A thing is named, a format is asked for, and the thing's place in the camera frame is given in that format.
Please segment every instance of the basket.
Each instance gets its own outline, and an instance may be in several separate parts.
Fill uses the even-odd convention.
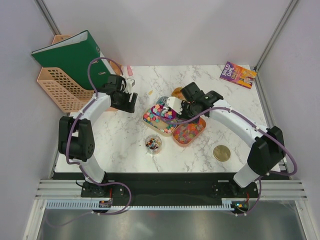
[[[56,35],[52,44],[69,38],[70,35]],[[93,90],[86,90],[58,67],[43,67],[36,80],[50,98],[64,113],[78,112],[93,96]],[[110,107],[107,111],[116,111]]]

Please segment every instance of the pink object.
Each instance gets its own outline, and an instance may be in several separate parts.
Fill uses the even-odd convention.
[[[126,70],[127,70],[129,76],[132,76],[132,75],[133,75],[132,69],[131,69],[131,67],[130,67],[129,65],[126,66]]]

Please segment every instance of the white marble surface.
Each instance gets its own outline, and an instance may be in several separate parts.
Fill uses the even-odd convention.
[[[144,142],[156,132],[147,127],[142,115],[158,98],[170,96],[177,87],[196,82],[205,93],[214,90],[234,109],[265,125],[263,110],[255,85],[252,89],[219,78],[224,66],[137,66],[132,67],[134,92],[138,93],[133,114],[105,112],[93,126],[95,156],[106,172],[237,172],[247,161],[250,149],[245,142],[223,124],[204,117],[206,129],[188,147],[178,146],[172,137],[160,136],[162,151],[147,153]],[[226,145],[231,157],[219,162],[213,156],[217,145]],[[60,155],[55,171],[80,172],[76,165],[68,165]]]

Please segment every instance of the binder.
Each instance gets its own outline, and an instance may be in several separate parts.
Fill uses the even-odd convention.
[[[33,51],[31,55],[44,68],[62,69],[86,90],[93,89],[87,74],[89,63],[95,58],[104,57],[88,30]],[[110,74],[115,74],[115,72],[105,59],[99,60],[91,66],[90,76],[97,88],[107,83]]]

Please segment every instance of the wall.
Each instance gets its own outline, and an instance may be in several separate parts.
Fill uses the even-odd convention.
[[[259,72],[320,224],[320,1],[303,0]]]
[[[255,65],[290,0],[44,0],[63,34],[89,30],[124,65]]]
[[[36,83],[31,51],[53,34],[33,0],[0,8],[0,239],[22,238],[40,178],[47,178],[62,115]]]

